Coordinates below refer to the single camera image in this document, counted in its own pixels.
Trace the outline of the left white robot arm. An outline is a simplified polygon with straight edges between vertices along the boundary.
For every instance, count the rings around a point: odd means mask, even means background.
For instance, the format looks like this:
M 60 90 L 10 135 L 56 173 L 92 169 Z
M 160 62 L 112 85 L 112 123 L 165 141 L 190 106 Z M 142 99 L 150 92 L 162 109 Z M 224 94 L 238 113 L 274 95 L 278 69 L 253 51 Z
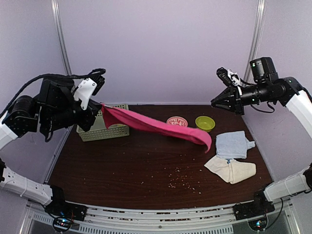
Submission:
M 77 125 L 89 131 L 101 104 L 92 97 L 101 75 L 37 77 L 37 94 L 18 91 L 0 115 L 0 188 L 44 206 L 59 216 L 70 212 L 63 190 L 44 183 L 48 163 L 63 133 Z

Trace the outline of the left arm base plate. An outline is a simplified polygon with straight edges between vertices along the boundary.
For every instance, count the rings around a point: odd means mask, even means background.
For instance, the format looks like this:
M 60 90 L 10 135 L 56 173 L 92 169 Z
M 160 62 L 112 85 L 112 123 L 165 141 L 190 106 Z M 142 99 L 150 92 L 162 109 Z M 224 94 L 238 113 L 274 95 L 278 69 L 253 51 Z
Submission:
M 42 205 L 44 211 L 52 218 L 52 227 L 58 233 L 69 231 L 75 221 L 84 221 L 87 207 L 70 202 L 51 202 L 49 205 Z

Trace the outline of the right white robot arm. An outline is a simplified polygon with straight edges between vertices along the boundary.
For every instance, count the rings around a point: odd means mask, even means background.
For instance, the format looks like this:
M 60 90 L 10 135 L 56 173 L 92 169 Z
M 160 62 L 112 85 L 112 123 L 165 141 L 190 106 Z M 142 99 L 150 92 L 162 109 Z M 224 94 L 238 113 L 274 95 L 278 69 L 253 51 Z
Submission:
M 249 63 L 253 83 L 242 81 L 237 73 L 220 67 L 217 77 L 226 89 L 212 99 L 211 105 L 238 115 L 244 114 L 246 106 L 280 104 L 286 108 L 297 125 L 312 135 L 312 97 L 309 91 L 294 77 L 280 78 L 271 57 L 256 58 Z M 250 211 L 262 214 L 272 202 L 287 196 L 312 191 L 311 165 L 299 172 L 267 185 L 254 195 Z

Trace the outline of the green lemon pattern towel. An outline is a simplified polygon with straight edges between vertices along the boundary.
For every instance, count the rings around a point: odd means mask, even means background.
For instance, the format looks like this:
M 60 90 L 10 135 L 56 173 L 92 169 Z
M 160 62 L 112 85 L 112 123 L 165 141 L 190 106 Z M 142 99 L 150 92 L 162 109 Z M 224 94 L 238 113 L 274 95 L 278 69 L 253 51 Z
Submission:
M 125 127 L 126 125 L 124 124 L 114 124 L 111 127 L 117 128 L 117 127 Z

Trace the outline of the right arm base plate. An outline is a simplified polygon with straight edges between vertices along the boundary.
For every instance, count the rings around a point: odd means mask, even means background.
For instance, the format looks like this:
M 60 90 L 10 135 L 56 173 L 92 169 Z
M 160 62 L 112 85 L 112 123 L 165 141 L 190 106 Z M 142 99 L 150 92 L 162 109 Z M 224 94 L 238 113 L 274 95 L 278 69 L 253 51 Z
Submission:
M 269 225 L 268 213 L 274 212 L 275 207 L 272 203 L 258 207 L 254 201 L 247 203 L 237 203 L 233 206 L 236 220 L 248 221 L 248 226 L 253 231 L 264 231 Z

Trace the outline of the pink towel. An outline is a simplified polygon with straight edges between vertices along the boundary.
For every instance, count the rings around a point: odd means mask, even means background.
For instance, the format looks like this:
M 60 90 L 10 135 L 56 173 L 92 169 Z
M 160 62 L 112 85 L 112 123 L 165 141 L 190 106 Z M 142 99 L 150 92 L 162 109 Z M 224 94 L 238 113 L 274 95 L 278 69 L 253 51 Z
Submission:
M 167 124 L 130 110 L 106 104 L 102 104 L 101 111 L 106 128 L 115 124 L 123 124 L 139 131 L 158 133 L 164 136 L 184 139 L 194 144 L 205 145 L 207 147 L 206 153 L 211 148 L 212 138 L 203 130 Z

